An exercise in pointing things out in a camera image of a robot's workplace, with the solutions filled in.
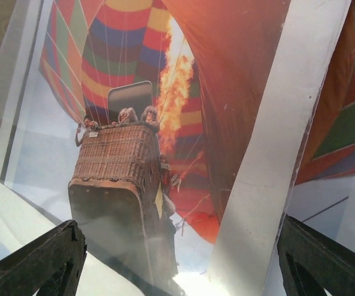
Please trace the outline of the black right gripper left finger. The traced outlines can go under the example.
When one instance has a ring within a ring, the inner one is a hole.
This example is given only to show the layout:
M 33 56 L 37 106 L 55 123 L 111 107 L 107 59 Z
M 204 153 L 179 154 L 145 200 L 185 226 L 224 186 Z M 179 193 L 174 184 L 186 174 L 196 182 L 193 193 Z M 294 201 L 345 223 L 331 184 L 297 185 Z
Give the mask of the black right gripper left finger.
M 67 220 L 0 260 L 0 295 L 75 295 L 86 255 L 84 234 Z

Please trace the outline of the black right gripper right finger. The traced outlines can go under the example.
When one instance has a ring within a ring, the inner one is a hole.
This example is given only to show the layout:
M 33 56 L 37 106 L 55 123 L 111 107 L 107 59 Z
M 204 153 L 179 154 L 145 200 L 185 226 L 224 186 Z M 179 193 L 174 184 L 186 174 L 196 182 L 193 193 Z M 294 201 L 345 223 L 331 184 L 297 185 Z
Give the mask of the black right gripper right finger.
M 277 243 L 287 295 L 355 295 L 355 253 L 289 215 Z

